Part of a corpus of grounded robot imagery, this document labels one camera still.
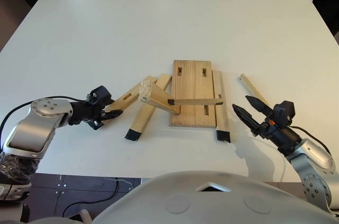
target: clear plastic piece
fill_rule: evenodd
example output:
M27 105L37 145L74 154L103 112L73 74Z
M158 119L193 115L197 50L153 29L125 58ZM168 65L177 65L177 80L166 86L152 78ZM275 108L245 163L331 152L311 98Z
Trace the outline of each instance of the clear plastic piece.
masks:
M19 184L29 184L32 175L38 169L39 162L38 159L0 153L0 177L5 177Z
M139 100L149 101L151 91L152 91L152 82L149 80L141 81L139 88Z

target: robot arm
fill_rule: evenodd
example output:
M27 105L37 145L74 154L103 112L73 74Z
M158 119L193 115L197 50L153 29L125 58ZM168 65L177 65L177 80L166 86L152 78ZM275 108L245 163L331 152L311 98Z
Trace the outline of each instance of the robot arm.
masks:
M251 106L266 118L261 124L243 108L234 105L237 116L251 129L256 137L260 135L272 141L278 151L298 173L306 199L319 208L336 215L339 213L339 175L329 151L325 151L309 139L301 139L289 125L295 116L294 104L284 101L272 110L259 99L246 96Z
M122 113L122 110L103 111L112 102L104 86L91 91L82 102L53 98L33 101L29 114L13 128L0 153L0 201L23 200L28 196L31 177L57 128L85 121L96 130L103 120Z

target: wire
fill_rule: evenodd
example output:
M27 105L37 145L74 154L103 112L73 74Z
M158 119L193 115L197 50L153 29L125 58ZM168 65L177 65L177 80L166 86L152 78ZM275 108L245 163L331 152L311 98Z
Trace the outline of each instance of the wire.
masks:
M97 200L97 201L93 201L93 202L88 202L88 201L79 201L79 202L75 202L73 204L70 204L68 207L66 207L63 211L63 217L65 217L65 213L67 211L68 208L70 208L71 206L75 205L75 204L96 204L96 203L100 203L100 202L105 202L105 201L108 201L112 198L115 197L115 195L118 193L118 190L119 190L119 181L118 181L118 178L115 178L117 180L117 185L115 186L115 190L113 192L113 194L107 198L107 199L102 199L102 200Z
M312 136L307 130L305 130L305 129L301 128L301 127L298 127L298 126L289 126L289 127L293 128L293 129L301 130L302 132L306 133L308 136L310 136L311 138L316 140L319 144L321 144L325 148L325 150L328 152L328 154L332 156L332 154L328 150L327 146L323 142L321 142L319 139L317 139L316 137Z
M85 102L83 100L78 100L77 98L72 98L72 97L68 97L68 96L50 96L50 97L46 97L46 98L67 98L69 100L73 100L73 101L79 101L79 102ZM9 117L17 110L19 110L20 108L24 107L24 106L27 106L29 104L31 104L33 101L29 101L29 102L26 102L20 106L17 106L16 108L12 109L4 118L4 120L2 121L1 125L0 125L0 153L2 153L2 144L1 144L1 134L2 134L2 131L5 127L5 123L6 121L9 119Z
M122 181L122 182L128 183L129 185L131 185L132 189L134 190L133 184L124 180L124 179L110 179L110 178L107 178L107 177L104 177L104 179L109 180L109 181Z

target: wooden stick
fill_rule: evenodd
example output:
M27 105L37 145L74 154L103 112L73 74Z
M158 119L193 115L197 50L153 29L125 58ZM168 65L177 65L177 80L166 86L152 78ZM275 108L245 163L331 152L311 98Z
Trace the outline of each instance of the wooden stick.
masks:
M245 74L241 74L239 77L240 81L243 82L246 89L253 96L264 102L267 106L270 106L268 102L264 99L264 97L260 94L260 92L255 88L255 86L249 81L249 79L245 76Z
M155 106L159 109L165 110L171 114L180 114L180 106L171 106L168 103L168 99L173 98L163 89L151 81L141 82L139 90L139 100L149 105Z
M169 105L222 105L223 100L219 98L176 98L168 99Z
M222 72L213 70L213 86L215 98L223 99L222 105L216 106L216 120L217 120L217 140L222 142L231 142L229 133L229 123L227 116L227 105L225 95L224 79L222 78Z
M156 85L159 86L161 89L166 90L169 83L171 82L171 79L172 77L170 75L161 74ZM139 114L135 118L131 128L128 130L125 138L132 141L137 141L140 138L141 134L144 132L154 111L155 106L151 106L145 103L142 106Z
M149 80L151 82L156 82L157 78L152 76L147 76L144 80ZM134 101L137 100L139 96L139 88L141 82L136 84L131 90L126 92L123 96L114 101L111 105L105 108L105 112L110 112L112 110L125 110L128 108ZM107 124L111 120L102 121L103 124Z

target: black plastic wrap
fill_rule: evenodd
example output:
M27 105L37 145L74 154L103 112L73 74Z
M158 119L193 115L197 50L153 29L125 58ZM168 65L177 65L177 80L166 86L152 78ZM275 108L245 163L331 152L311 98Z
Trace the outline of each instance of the black plastic wrap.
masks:
M0 153L0 183L29 184L40 160Z

